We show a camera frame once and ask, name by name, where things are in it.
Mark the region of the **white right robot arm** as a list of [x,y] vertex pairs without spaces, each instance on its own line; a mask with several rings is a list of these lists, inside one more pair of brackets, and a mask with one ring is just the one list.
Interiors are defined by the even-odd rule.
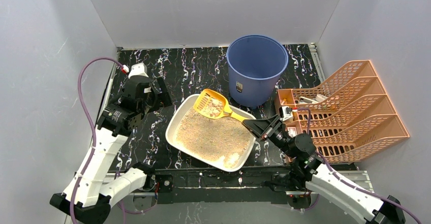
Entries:
[[279,116],[245,119],[242,124],[258,140],[269,140],[292,159],[289,173],[265,184],[310,190],[344,210],[358,223],[405,223],[406,211],[397,198],[372,193],[334,170],[319,153],[309,134],[291,137]]

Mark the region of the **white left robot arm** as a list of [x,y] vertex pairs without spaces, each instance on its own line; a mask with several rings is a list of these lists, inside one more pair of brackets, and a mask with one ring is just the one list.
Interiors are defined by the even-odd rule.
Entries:
[[78,172],[63,192],[52,195],[49,204],[81,223],[104,223],[111,208],[134,190],[148,186],[155,172],[148,164],[136,163],[104,183],[118,151],[146,114],[171,105],[162,77],[131,75],[102,111],[93,131],[95,139]]

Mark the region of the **yellow slotted litter scoop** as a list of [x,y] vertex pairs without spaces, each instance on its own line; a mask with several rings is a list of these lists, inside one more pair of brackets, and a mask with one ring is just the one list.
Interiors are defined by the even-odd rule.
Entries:
[[209,119],[220,119],[223,117],[234,118],[243,122],[247,118],[234,112],[228,100],[220,93],[204,89],[196,99],[193,109],[204,117]]

